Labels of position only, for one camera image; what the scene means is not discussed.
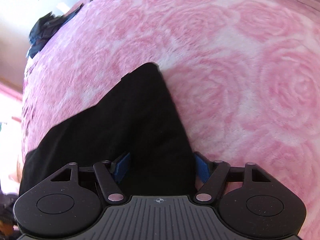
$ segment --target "gray ribbed plate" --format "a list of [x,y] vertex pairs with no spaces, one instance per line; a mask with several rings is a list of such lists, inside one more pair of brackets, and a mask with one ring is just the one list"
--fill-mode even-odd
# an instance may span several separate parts
[[[21,240],[33,238],[23,235]],[[210,207],[186,196],[133,196],[107,208],[102,218],[70,240],[247,240],[226,228]],[[296,236],[287,240],[298,240]]]

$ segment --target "rose pattern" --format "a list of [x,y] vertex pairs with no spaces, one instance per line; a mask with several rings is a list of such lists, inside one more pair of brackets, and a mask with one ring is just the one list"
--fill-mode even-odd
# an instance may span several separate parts
[[295,0],[81,2],[26,67],[24,157],[154,61],[192,148],[259,163],[306,204],[300,237],[319,239],[319,12]]

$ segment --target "wall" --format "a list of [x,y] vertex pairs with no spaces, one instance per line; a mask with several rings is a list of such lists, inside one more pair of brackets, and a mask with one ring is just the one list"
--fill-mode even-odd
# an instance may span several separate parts
[[0,82],[22,92],[28,35],[36,21],[59,2],[72,7],[79,0],[0,0]]

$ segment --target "blue gripper pad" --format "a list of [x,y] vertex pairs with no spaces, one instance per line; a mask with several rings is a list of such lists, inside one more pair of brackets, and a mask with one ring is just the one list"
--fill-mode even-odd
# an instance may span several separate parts
[[131,155],[128,153],[125,155],[123,158],[121,158],[117,163],[116,163],[116,168],[113,173],[113,179],[117,184],[121,182],[121,180],[124,178],[125,174],[130,168],[130,163],[131,163]]
[[210,171],[207,163],[195,154],[196,159],[196,173],[203,183],[206,183],[210,178]]

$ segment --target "crosshair symbol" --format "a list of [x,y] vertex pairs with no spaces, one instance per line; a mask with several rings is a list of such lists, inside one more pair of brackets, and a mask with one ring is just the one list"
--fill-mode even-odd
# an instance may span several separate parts
[[159,204],[165,201],[163,198],[157,198],[155,201],[157,201]]

